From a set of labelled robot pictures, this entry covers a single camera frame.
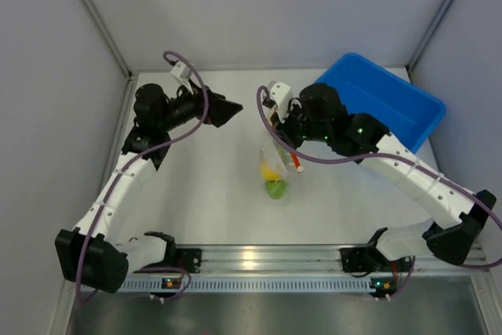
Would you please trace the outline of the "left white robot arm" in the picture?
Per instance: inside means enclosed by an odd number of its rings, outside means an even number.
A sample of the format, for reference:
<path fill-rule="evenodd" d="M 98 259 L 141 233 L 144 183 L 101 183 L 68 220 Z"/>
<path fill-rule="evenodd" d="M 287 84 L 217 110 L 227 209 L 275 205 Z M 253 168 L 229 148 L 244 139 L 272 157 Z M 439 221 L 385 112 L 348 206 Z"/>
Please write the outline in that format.
<path fill-rule="evenodd" d="M 141 86 L 133 103 L 133 127 L 108 182 L 74 228 L 56 236 L 64 279 L 115 293 L 128 275 L 144 268 L 164 272 L 178 268 L 173 236 L 147 231 L 121 242 L 122 227 L 138 217 L 133 207 L 168 153 L 171 130 L 192 119 L 219 128 L 242 109 L 208 87 L 179 86 L 176 97 L 170 98 L 158 84 Z"/>

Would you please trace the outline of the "clear zip top bag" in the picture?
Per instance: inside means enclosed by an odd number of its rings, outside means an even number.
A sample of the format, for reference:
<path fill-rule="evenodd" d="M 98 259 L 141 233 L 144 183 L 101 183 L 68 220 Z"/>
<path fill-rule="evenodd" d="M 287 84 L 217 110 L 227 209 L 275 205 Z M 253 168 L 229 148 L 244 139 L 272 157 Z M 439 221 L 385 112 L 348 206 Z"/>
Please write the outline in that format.
<path fill-rule="evenodd" d="M 282 147 L 270 134 L 266 134 L 262 138 L 259 153 L 259 170 L 260 164 L 266 162 L 271 169 L 279 173 L 282 176 L 282 180 L 285 180 L 289 184 L 288 191 L 290 189 L 290 184 L 293 181 L 293 176 L 295 174 L 302 174 L 304 172 L 304 167 L 301 164 L 298 156 L 284 147 Z"/>

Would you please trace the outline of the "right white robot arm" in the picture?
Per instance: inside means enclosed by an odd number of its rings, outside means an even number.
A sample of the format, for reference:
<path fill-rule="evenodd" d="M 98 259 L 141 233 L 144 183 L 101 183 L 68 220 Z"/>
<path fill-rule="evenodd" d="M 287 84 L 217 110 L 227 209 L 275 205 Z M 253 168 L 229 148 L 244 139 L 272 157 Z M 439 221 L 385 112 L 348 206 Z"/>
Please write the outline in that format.
<path fill-rule="evenodd" d="M 366 250 L 369 266 L 383 270 L 394 260 L 424 254 L 452 265 L 465 263 L 497 200 L 493 194 L 474 193 L 446 179 L 372 115 L 349 112 L 325 83 L 311 84 L 299 96 L 285 83 L 272 84 L 263 104 L 272 110 L 270 125 L 293 149 L 305 141 L 323 142 L 388 178 L 429 214 L 421 223 L 377 231 Z"/>

